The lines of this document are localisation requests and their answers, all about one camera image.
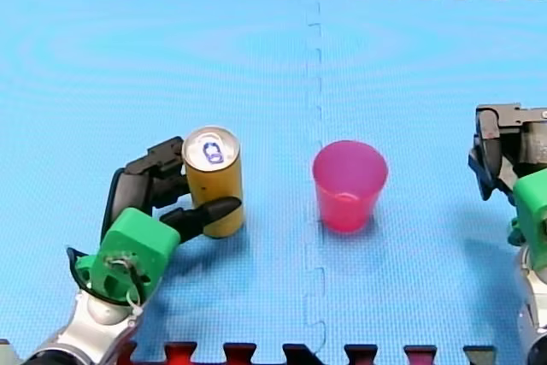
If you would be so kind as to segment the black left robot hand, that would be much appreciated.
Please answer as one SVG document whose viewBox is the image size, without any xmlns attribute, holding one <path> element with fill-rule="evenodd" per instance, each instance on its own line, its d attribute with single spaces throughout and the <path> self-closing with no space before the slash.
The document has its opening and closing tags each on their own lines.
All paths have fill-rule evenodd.
<svg viewBox="0 0 547 365">
<path fill-rule="evenodd" d="M 192 188 L 182 169 L 184 140 L 175 136 L 150 147 L 142 156 L 119 168 L 113 174 L 100 238 L 105 238 L 115 219 L 126 208 L 135 208 L 147 215 L 154 209 L 163 209 L 177 203 L 180 197 L 190 194 L 193 209 L 177 208 L 160 217 L 160 222 L 175 229 L 184 243 L 200 235 L 211 238 L 231 236 L 242 225 L 244 218 L 243 196 L 227 192 L 214 194 L 204 188 L 208 199 L 199 200 L 198 189 Z"/>
</svg>

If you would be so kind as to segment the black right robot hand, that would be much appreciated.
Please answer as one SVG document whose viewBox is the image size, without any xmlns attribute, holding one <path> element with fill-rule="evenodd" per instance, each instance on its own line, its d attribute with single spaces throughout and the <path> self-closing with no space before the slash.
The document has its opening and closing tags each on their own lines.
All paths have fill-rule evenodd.
<svg viewBox="0 0 547 365">
<path fill-rule="evenodd" d="M 519 103 L 477 106 L 468 166 L 483 200 L 499 190 L 514 204 L 516 181 L 546 168 L 546 108 L 526 109 Z"/>
</svg>

